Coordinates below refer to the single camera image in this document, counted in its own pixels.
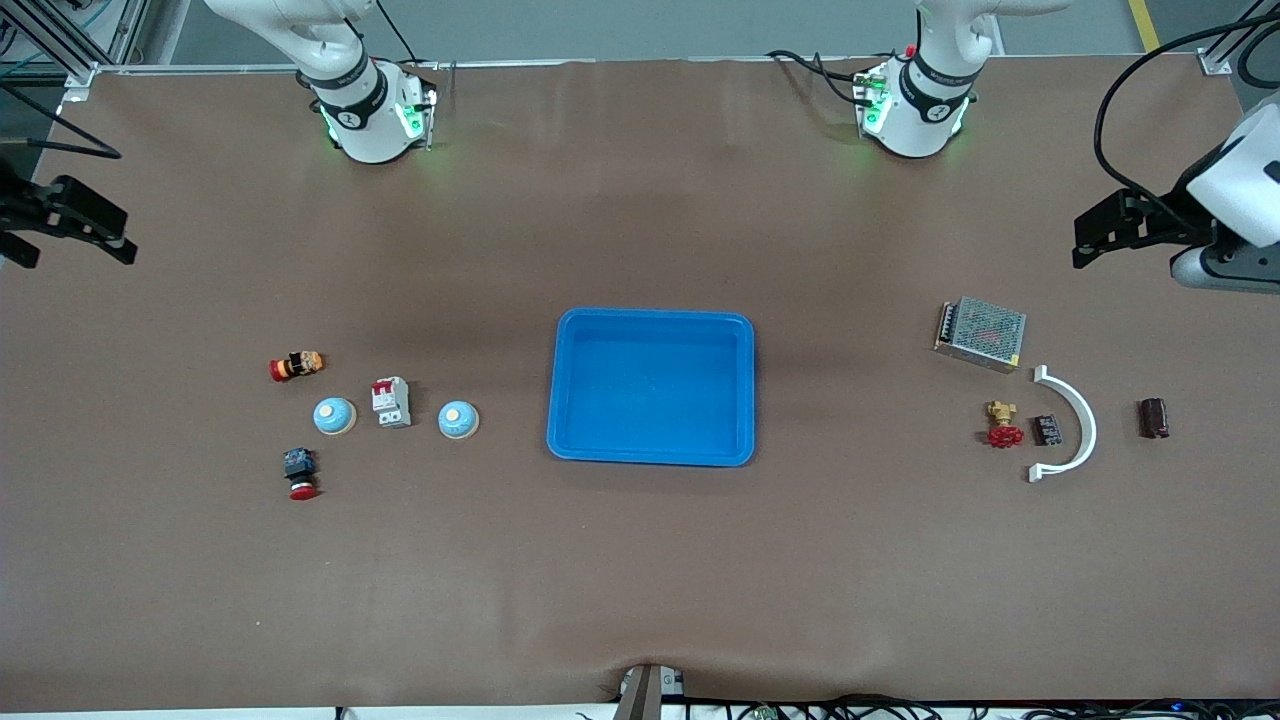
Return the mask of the metal mesh power supply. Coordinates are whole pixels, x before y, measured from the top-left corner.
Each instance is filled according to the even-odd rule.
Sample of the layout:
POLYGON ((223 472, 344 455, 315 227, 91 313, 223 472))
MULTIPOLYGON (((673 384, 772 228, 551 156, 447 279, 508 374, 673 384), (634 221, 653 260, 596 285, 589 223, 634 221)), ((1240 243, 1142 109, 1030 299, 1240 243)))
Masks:
POLYGON ((1011 374, 1021 365, 1025 328, 1024 313, 965 296, 942 305, 933 350, 1011 374))

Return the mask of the aluminium frame post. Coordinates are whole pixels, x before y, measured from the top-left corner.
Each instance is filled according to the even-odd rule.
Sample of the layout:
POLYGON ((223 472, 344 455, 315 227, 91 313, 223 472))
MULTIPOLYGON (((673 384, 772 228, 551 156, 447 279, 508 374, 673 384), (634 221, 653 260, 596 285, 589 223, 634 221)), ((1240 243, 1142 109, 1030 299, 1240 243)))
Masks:
POLYGON ((81 88, 125 64, 157 0, 0 0, 0 82, 81 88))
MULTIPOLYGON (((1228 23, 1252 20, 1280 12, 1280 0, 1240 0, 1233 6, 1228 23)), ((1245 45, 1261 31, 1262 24, 1239 28, 1204 38, 1196 46, 1196 55, 1206 76, 1230 76, 1245 45)))

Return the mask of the red black emergency stop button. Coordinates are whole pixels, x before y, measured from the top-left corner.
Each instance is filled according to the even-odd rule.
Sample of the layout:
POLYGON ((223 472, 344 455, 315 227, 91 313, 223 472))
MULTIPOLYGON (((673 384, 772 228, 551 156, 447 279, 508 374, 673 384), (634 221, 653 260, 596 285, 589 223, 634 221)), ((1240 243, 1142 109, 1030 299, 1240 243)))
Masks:
POLYGON ((298 447, 288 450, 282 457, 283 473, 289 483, 289 500, 306 501, 320 495, 315 480, 316 462, 311 450, 298 447))

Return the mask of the white red circuit breaker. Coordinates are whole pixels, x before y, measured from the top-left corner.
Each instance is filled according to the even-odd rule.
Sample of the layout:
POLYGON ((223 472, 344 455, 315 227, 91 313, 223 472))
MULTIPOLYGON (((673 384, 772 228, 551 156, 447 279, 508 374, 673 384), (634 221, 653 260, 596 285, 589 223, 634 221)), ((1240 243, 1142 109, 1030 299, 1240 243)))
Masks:
POLYGON ((407 380, 399 375, 392 375, 372 382, 371 409, 380 428, 411 427, 410 384, 407 380))

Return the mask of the white curved pipe clamp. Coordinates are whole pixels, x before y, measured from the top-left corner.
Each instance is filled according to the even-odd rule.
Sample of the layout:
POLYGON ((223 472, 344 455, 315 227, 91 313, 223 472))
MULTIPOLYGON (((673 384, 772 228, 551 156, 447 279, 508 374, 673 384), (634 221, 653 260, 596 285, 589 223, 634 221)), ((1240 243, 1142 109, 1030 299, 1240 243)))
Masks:
POLYGON ((1093 455, 1098 439, 1098 423, 1093 407, 1085 396, 1068 382, 1052 375, 1050 368, 1041 364, 1033 370, 1033 382, 1059 393, 1076 414, 1080 427, 1080 441, 1074 456, 1065 464, 1036 462, 1028 468, 1027 482, 1039 483, 1046 477, 1061 475, 1084 465, 1093 455))

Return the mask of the brown table mat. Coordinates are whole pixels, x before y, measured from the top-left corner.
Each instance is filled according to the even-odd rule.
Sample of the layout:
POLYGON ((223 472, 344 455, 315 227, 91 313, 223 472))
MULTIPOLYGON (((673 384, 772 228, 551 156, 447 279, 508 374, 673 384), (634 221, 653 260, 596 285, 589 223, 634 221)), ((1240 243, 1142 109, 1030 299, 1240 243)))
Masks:
POLYGON ((122 159, 40 174, 140 251, 0 272, 0 712, 593 702, 645 662, 755 701, 1280 697, 1280 299, 1183 288, 1167 249, 1070 263, 1125 65, 995 60, 924 161, 765 61, 463 68, 385 167, 287 74, 96 79, 65 114, 122 159), (1016 372, 933 350, 965 296, 1027 315, 1016 372), (556 457, 575 307, 746 316, 751 461, 556 457), (274 382, 300 351, 324 369, 274 382), (1098 439, 1032 484, 1080 441, 1041 364, 1098 439), (372 413, 392 375, 411 427, 372 413))

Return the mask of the blue plastic tray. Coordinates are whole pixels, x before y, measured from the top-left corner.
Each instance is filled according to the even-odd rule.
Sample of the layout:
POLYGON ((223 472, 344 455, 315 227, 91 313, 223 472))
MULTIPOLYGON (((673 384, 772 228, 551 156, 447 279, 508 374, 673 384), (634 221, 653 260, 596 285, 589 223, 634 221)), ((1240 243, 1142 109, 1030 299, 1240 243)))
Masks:
POLYGON ((754 325, 737 313, 568 310, 556 329, 545 442, 566 461, 749 464, 754 325))

